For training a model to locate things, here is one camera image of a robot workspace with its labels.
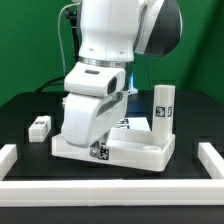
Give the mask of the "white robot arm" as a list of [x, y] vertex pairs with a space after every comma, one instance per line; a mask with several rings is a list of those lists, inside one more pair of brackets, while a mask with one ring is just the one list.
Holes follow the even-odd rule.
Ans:
[[126, 114], [135, 54], [161, 57], [182, 34], [177, 0], [82, 0], [79, 61], [65, 77], [62, 135], [53, 154], [77, 156], [99, 147]]

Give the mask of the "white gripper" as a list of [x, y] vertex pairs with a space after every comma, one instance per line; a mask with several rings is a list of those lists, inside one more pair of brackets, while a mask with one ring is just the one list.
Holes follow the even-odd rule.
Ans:
[[90, 156], [98, 158], [98, 141], [121, 119], [127, 110], [127, 92], [118, 92], [105, 98], [70, 93], [65, 100], [62, 133], [74, 146], [87, 148]]

